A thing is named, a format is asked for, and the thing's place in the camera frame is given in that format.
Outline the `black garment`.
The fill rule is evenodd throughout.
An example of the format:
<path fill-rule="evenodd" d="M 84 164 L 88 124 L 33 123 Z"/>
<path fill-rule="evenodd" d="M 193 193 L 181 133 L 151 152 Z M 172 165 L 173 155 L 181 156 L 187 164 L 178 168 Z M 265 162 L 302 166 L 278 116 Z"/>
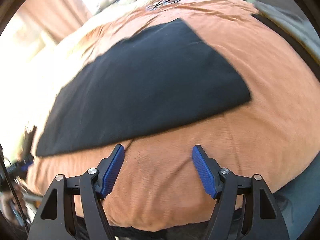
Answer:
<path fill-rule="evenodd" d="M 178 18 L 117 42 L 84 66 L 57 95 L 36 155 L 152 135 L 250 99 L 234 67 Z"/>

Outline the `grey and black clothes pile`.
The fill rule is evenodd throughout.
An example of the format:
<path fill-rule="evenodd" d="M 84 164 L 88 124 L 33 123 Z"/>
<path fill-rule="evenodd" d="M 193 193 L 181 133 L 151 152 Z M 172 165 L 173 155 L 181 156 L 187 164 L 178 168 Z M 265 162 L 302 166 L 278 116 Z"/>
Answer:
<path fill-rule="evenodd" d="M 308 20 L 304 20 L 288 10 L 259 1 L 255 1 L 254 6 L 268 20 L 295 38 L 319 63 L 319 36 Z"/>

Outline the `grey patterned trousers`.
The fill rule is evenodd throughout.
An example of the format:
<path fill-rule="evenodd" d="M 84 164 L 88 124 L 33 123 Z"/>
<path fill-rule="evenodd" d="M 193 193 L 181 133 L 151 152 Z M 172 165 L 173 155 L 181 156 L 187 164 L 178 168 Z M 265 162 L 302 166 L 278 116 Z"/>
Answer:
<path fill-rule="evenodd" d="M 275 192 L 290 239 L 307 228 L 319 207 L 319 155 L 295 179 Z"/>

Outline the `orange bed blanket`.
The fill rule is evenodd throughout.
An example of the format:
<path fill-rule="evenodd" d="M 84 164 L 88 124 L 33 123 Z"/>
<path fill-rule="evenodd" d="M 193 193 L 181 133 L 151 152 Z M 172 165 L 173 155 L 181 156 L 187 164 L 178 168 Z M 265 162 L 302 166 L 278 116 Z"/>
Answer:
<path fill-rule="evenodd" d="M 242 0 L 154 0 L 94 29 L 84 66 L 117 42 L 180 18 L 234 67 L 251 99 L 191 124 L 48 157 L 36 155 L 42 134 L 35 136 L 28 189 L 43 195 L 57 174 L 81 175 L 122 144 L 125 160 L 103 202 L 106 216 L 114 226 L 158 231 L 210 218 L 215 201 L 193 166 L 195 145 L 238 175 L 261 174 L 272 192 L 299 176 L 319 152 L 319 81 L 258 13 Z"/>

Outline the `peach curtain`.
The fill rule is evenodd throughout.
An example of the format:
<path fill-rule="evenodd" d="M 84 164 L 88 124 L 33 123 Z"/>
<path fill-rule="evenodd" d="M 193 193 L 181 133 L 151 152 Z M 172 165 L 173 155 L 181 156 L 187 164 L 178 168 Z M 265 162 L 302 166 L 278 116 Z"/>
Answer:
<path fill-rule="evenodd" d="M 26 0 L 17 14 L 45 31 L 57 43 L 92 16 L 83 0 Z"/>

